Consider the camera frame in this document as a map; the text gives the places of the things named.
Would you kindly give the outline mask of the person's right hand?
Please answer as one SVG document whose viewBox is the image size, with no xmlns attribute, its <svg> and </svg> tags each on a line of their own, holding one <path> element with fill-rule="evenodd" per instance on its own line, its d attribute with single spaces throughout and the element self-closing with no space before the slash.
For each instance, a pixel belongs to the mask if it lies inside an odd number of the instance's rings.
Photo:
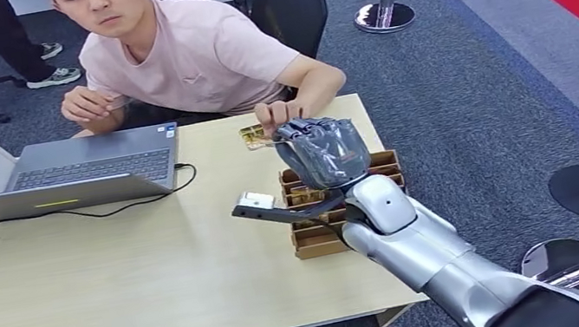
<svg viewBox="0 0 579 327">
<path fill-rule="evenodd" d="M 107 118 L 113 99 L 87 87 L 78 86 L 62 99 L 61 112 L 69 121 L 86 123 Z"/>
</svg>

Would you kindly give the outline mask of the person's left hand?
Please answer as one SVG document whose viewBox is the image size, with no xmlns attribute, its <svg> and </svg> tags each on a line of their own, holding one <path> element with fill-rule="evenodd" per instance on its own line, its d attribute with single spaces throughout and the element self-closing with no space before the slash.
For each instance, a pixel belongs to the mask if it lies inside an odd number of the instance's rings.
<svg viewBox="0 0 579 327">
<path fill-rule="evenodd" d="M 278 127 L 295 118 L 310 115 L 309 106 L 295 99 L 290 101 L 274 101 L 272 103 L 258 103 L 254 107 L 254 114 L 262 126 L 263 134 L 271 137 Z"/>
</svg>

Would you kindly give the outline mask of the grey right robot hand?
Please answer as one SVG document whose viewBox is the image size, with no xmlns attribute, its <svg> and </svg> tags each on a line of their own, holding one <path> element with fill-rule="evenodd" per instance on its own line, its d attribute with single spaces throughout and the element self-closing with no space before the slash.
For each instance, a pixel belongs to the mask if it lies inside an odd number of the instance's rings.
<svg viewBox="0 0 579 327">
<path fill-rule="evenodd" d="M 289 169 L 318 190 L 349 185 L 367 174 L 371 165 L 371 154 L 350 119 L 292 119 L 271 139 Z"/>
</svg>

